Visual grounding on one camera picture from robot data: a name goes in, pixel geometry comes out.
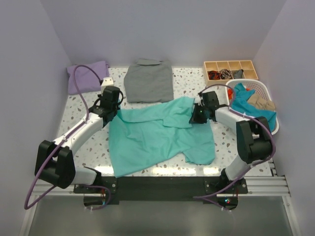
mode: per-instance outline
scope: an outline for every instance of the white wall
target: white wall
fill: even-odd
[[[37,148],[56,135],[70,61],[39,0],[0,7],[0,228],[18,235]]]
[[[252,59],[285,0],[41,0],[73,63]]]
[[[274,158],[305,236],[315,233],[315,1],[287,0],[254,58],[279,114]]]

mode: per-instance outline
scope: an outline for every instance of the terrazzo table surface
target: terrazzo table surface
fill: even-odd
[[[128,68],[109,68],[114,85],[125,94],[124,77]],[[174,99],[181,96],[195,97],[205,88],[202,68],[173,67]],[[220,104],[226,103],[223,87],[210,88],[215,90]],[[92,106],[99,92],[84,93],[88,106]],[[124,99],[122,109],[135,109],[152,106],[154,104],[129,104]],[[85,115],[84,105],[79,95],[69,95],[63,118],[59,127],[58,137],[73,127]],[[150,168],[135,172],[129,176],[219,176],[223,168],[227,167],[237,155],[236,136],[228,127],[211,122],[216,145],[216,158],[211,165],[196,165],[185,162],[183,154],[158,163]],[[74,156],[77,167],[87,166],[102,173],[103,176],[113,176],[114,171],[108,149],[108,125],[96,132]],[[272,176],[268,162],[252,168],[246,176]]]

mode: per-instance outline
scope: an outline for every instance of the purple towel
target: purple towel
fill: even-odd
[[[86,64],[86,66],[94,70],[101,80],[109,76],[108,64],[104,60],[92,64]],[[73,81],[73,70],[75,67],[76,65],[67,67],[69,74],[68,93],[70,95],[78,94]],[[87,68],[79,67],[75,72],[75,79],[81,92],[100,91],[100,84],[97,77]]]

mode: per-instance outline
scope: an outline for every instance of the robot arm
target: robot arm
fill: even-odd
[[[201,100],[195,104],[190,123],[206,123],[207,119],[228,126],[237,137],[238,155],[233,162],[222,170],[219,188],[237,179],[249,166],[265,160],[272,152],[270,136],[256,122],[232,113],[227,105],[220,105],[214,91],[200,93]],[[256,118],[268,130],[265,117]]]
[[[73,128],[65,134],[56,138],[54,141],[43,141],[38,148],[37,161],[35,166],[35,175],[46,160],[48,155],[55,149],[62,140],[64,143],[60,146],[54,157],[49,160],[39,179],[51,183],[60,188],[67,188],[71,184],[92,185],[100,172],[90,168],[76,168],[73,157],[78,149],[97,131],[112,121],[119,110],[119,95],[122,94],[119,88],[107,86],[99,99],[89,108],[89,118],[82,118]]]

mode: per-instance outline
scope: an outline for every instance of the teal shirt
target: teal shirt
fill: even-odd
[[[234,87],[235,99],[232,103],[232,109],[240,113],[246,113],[251,117],[265,117],[268,120],[271,131],[275,130],[277,113],[268,110],[260,110],[252,106],[247,100],[255,93],[255,90],[247,91],[242,83]]]
[[[207,124],[189,124],[193,98],[143,109],[119,110],[109,124],[109,152],[116,177],[125,176],[183,153],[186,162],[210,164],[215,158]]]

